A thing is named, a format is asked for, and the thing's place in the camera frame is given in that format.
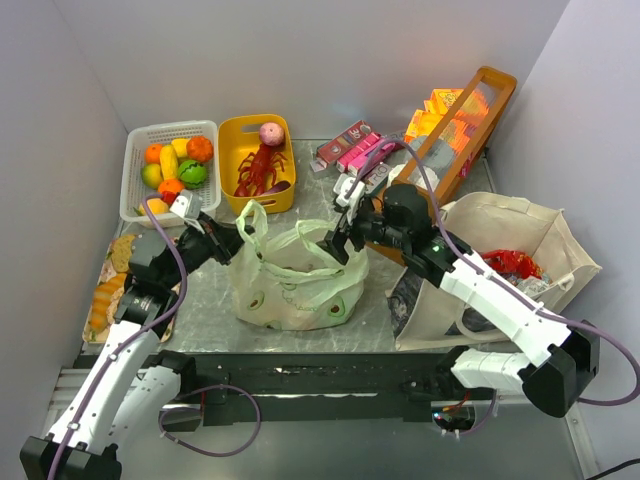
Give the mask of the light green plastic bag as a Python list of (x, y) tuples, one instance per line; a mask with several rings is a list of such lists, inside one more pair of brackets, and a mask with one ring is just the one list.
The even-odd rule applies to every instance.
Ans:
[(316, 244), (332, 228), (326, 220), (299, 220), (271, 237), (267, 213), (254, 200), (235, 224), (244, 244), (227, 273), (238, 319), (281, 331), (330, 328), (349, 320), (369, 274), (364, 250), (349, 246), (348, 262), (338, 263)]

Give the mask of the wooden snack tray box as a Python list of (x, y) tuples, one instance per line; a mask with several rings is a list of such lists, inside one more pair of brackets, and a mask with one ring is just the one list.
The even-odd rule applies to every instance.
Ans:
[(417, 148), (421, 164), (443, 155), (445, 170), (438, 175), (439, 205), (453, 199), (483, 153), (517, 87), (517, 79), (483, 66), (463, 89), (436, 89), (426, 100), (439, 122)]

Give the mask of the large red snack bag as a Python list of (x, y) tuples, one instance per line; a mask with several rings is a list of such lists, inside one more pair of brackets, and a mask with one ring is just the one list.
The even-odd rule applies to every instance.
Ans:
[(519, 279), (542, 278), (541, 267), (523, 251), (498, 249), (481, 255), (485, 263), (501, 275)]

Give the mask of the beige canvas tote bag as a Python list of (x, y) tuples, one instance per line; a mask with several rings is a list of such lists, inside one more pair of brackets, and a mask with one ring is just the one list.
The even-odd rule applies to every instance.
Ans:
[[(445, 228), (507, 282), (559, 314), (601, 268), (572, 235), (562, 211), (524, 198), (474, 192), (443, 206)], [(405, 270), (387, 293), (399, 351), (505, 340), (487, 318)]]

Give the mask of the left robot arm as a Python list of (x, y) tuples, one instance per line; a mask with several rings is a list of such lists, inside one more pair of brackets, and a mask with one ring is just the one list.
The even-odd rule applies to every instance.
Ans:
[(194, 358), (173, 351), (134, 382), (184, 301), (187, 276), (210, 259), (229, 264), (253, 232), (202, 214), (177, 240), (163, 229), (134, 238), (124, 294), (98, 359), (47, 435), (29, 437), (20, 451), (27, 478), (120, 478), (119, 450), (165, 404), (195, 388)]

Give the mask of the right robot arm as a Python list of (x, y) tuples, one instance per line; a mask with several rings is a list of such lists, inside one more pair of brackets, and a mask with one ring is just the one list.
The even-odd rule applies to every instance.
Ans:
[(579, 400), (599, 367), (600, 338), (591, 324), (558, 317), (508, 283), (444, 229), (415, 186), (391, 186), (380, 208), (355, 179), (335, 187), (334, 195), (341, 217), (319, 245), (336, 261), (347, 263), (348, 244), (393, 248), (410, 271), (474, 309), (518, 347), (513, 354), (456, 348), (450, 372), (461, 386), (521, 393), (556, 418)]

